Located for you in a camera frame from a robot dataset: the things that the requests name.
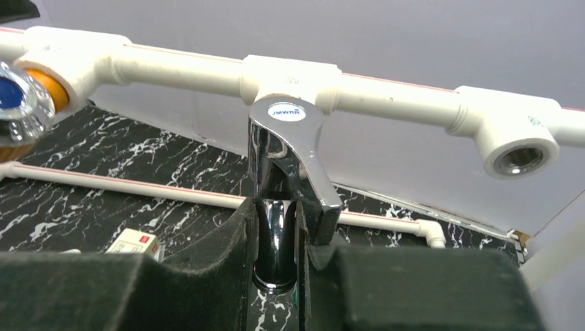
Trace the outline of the white pvc pipe frame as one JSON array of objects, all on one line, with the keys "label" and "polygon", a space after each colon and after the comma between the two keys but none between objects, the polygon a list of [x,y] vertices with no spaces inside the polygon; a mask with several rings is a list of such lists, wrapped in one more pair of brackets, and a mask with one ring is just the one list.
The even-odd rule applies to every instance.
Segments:
[{"label": "white pvc pipe frame", "polygon": [[[36,26],[1,29],[1,63],[43,71],[77,107],[99,86],[147,83],[240,98],[308,101],[326,116],[336,110],[441,127],[469,137],[495,178],[537,172],[561,146],[584,146],[584,112],[552,99],[461,86],[444,90],[342,72],[327,63],[261,57],[229,59],[154,48],[128,38]],[[386,229],[382,217],[341,211],[337,223]]]}]

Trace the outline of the chrome metal faucet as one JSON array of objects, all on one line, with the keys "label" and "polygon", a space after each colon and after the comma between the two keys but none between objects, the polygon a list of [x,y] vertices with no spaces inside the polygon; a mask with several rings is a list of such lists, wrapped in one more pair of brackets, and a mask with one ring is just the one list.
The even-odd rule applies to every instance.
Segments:
[{"label": "chrome metal faucet", "polygon": [[253,281],[283,294],[297,281],[296,231],[309,243],[328,245],[343,209],[318,156],[324,114],[293,97],[264,97],[248,113],[248,174],[259,216]]}]

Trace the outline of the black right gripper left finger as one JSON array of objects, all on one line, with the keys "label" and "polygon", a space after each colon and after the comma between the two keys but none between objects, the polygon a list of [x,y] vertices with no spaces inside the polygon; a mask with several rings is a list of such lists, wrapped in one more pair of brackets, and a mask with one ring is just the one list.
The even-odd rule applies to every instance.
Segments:
[{"label": "black right gripper left finger", "polygon": [[245,330],[255,208],[166,263],[144,254],[1,255],[2,330]]}]

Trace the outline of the small white red box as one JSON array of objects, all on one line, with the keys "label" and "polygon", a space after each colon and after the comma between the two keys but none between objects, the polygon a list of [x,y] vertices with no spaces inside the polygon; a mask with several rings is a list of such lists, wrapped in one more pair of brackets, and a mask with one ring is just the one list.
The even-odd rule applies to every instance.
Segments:
[{"label": "small white red box", "polygon": [[145,254],[155,261],[163,261],[165,245],[155,234],[124,229],[106,250],[106,254]]}]

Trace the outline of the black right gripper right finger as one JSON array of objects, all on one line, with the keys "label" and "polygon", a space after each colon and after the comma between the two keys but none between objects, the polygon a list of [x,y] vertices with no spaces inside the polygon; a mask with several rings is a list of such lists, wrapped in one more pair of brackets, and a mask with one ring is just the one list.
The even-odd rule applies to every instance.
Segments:
[{"label": "black right gripper right finger", "polygon": [[518,267],[495,250],[383,248],[335,232],[315,245],[322,217],[299,203],[300,330],[545,330]]}]

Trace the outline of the orange plastic faucet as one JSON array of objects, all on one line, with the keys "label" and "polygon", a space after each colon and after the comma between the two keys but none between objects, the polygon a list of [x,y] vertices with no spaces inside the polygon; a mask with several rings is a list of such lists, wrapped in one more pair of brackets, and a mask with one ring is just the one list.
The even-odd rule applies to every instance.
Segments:
[{"label": "orange plastic faucet", "polygon": [[1,162],[33,149],[70,103],[64,86],[49,74],[1,63]]}]

